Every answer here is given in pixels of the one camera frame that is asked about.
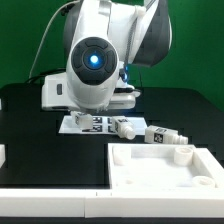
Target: white cylinder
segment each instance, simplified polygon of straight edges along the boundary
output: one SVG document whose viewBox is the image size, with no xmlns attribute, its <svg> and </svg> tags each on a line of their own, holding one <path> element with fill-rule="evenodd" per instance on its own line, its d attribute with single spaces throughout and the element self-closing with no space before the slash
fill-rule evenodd
<svg viewBox="0 0 224 224">
<path fill-rule="evenodd" d="M 190 147 L 176 147 L 174 151 L 174 163 L 179 166 L 190 166 L 193 160 L 193 149 Z"/>
<path fill-rule="evenodd" d="M 126 127 L 124 128 L 124 136 L 125 136 L 127 139 L 129 139 L 129 140 L 134 139 L 134 138 L 135 138 L 135 132 L 134 132 L 133 128 L 130 127 L 130 126 L 126 126 Z"/>
<path fill-rule="evenodd" d="M 206 176 L 196 176 L 192 179 L 193 187 L 208 187 L 208 188 L 215 188 L 215 181 Z"/>
<path fill-rule="evenodd" d="M 130 146 L 114 146 L 113 147 L 114 164 L 119 166 L 127 165 L 131 160 Z"/>
</svg>

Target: small white object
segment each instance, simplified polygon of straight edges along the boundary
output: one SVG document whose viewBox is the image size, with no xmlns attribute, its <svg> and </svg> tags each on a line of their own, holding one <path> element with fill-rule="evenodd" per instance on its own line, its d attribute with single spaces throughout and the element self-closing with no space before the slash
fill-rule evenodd
<svg viewBox="0 0 224 224">
<path fill-rule="evenodd" d="M 150 125 L 145 130 L 145 142 L 187 145 L 188 138 L 178 135 L 178 131 Z"/>
<path fill-rule="evenodd" d="M 190 147 L 176 147 L 174 151 L 174 163 L 180 166 L 192 164 L 193 149 Z"/>
<path fill-rule="evenodd" d="M 196 176 L 192 179 L 192 185 L 193 185 L 193 187 L 215 188 L 215 181 L 210 177 Z"/>
<path fill-rule="evenodd" d="M 134 125 L 125 116 L 112 117 L 112 130 L 120 138 L 132 140 L 135 138 Z"/>
<path fill-rule="evenodd" d="M 80 129 L 93 128 L 93 117 L 90 114 L 71 111 L 71 116 Z"/>
<path fill-rule="evenodd" d="M 131 160 L 130 146 L 114 146 L 113 147 L 114 164 L 119 166 L 127 165 Z"/>
<path fill-rule="evenodd" d="M 0 168 L 5 162 L 5 146 L 0 145 Z"/>
</svg>

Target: white block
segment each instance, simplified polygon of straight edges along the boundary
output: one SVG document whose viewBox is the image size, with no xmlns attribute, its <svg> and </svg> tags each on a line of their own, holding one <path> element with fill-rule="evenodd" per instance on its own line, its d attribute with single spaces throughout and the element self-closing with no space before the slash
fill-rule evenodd
<svg viewBox="0 0 224 224">
<path fill-rule="evenodd" d="M 71 116 L 80 129 L 93 128 L 93 116 L 91 116 L 90 114 L 71 111 Z"/>
<path fill-rule="evenodd" d="M 85 190 L 0 189 L 0 216 L 84 217 Z"/>
<path fill-rule="evenodd" d="M 2 167 L 4 162 L 5 162 L 5 146 L 0 145 L 0 168 Z"/>
</svg>

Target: cable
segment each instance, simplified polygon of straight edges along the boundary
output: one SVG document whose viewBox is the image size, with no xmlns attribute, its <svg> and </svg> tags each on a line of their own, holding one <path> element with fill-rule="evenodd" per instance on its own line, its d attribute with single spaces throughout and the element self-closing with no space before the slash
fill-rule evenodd
<svg viewBox="0 0 224 224">
<path fill-rule="evenodd" d="M 51 25 L 52 25 L 52 23 L 53 23 L 55 17 L 58 15 L 58 13 L 59 13 L 63 8 L 65 8 L 65 7 L 67 7 L 67 6 L 70 6 L 70 5 L 75 5 L 75 4 L 79 3 L 79 2 L 80 2 L 80 1 L 77 0 L 77 1 L 72 1 L 72 2 L 69 2 L 69 3 L 67 3 L 67 4 L 64 4 L 64 5 L 61 6 L 61 7 L 54 13 L 54 15 L 52 16 L 51 20 L 49 21 L 49 23 L 48 23 L 48 25 L 47 25 L 47 27 L 46 27 L 46 29 L 45 29 L 44 35 L 43 35 L 43 37 L 42 37 L 42 39 L 41 39 L 39 48 L 38 48 L 38 50 L 37 50 L 35 59 L 34 59 L 34 61 L 33 61 L 33 65 L 32 65 L 31 70 L 30 70 L 29 78 L 32 78 L 32 76 L 33 76 L 33 70 L 34 70 L 34 68 L 35 68 L 35 66 L 36 66 L 38 57 L 39 57 L 39 55 L 40 55 L 40 51 L 41 51 L 41 49 L 42 49 L 43 43 L 44 43 L 44 41 L 45 41 L 45 38 L 46 38 L 46 36 L 47 36 L 47 34 L 48 34 L 48 31 L 49 31 L 49 29 L 50 29 L 50 27 L 51 27 Z"/>
<path fill-rule="evenodd" d="M 33 77 L 29 78 L 28 80 L 26 80 L 25 83 L 31 84 L 31 83 L 36 82 L 40 78 L 46 77 L 47 75 L 54 75 L 54 74 L 62 73 L 65 71 L 66 71 L 65 68 L 57 68 L 57 69 L 52 69 L 49 71 L 41 72 L 39 75 L 33 76 Z"/>
<path fill-rule="evenodd" d="M 153 3 L 155 2 L 156 0 L 152 0 L 151 2 L 149 2 L 149 4 L 146 6 L 146 10 L 148 11 L 151 6 L 153 5 Z"/>
<path fill-rule="evenodd" d="M 146 6 L 146 10 L 148 11 L 151 6 L 154 4 L 156 0 L 152 0 L 149 2 L 149 4 Z M 136 30 L 136 26 L 137 26 L 137 20 L 138 18 L 135 19 L 135 21 L 132 23 L 131 29 L 129 31 L 129 35 L 128 35 L 128 43 L 127 43 L 127 50 L 126 50 L 126 54 L 125 54 L 125 59 L 124 59 L 124 69 L 126 70 L 126 67 L 128 65 L 128 58 L 130 55 L 130 51 L 131 51 L 131 44 L 132 44 L 132 40 L 133 40 L 133 36 L 135 34 L 135 30 Z"/>
</svg>

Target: black cable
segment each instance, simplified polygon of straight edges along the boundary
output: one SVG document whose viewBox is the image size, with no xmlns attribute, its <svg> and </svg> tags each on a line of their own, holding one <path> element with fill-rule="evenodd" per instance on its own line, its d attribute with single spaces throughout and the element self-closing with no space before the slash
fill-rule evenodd
<svg viewBox="0 0 224 224">
<path fill-rule="evenodd" d="M 65 68 L 51 69 L 51 70 L 48 70 L 48 71 L 45 71 L 45 72 L 41 72 L 37 76 L 29 78 L 28 80 L 25 81 L 25 83 L 29 83 L 29 84 L 35 83 L 38 79 L 44 78 L 47 75 L 55 75 L 55 74 L 62 73 L 62 72 L 65 72 L 65 71 L 66 71 Z"/>
</svg>

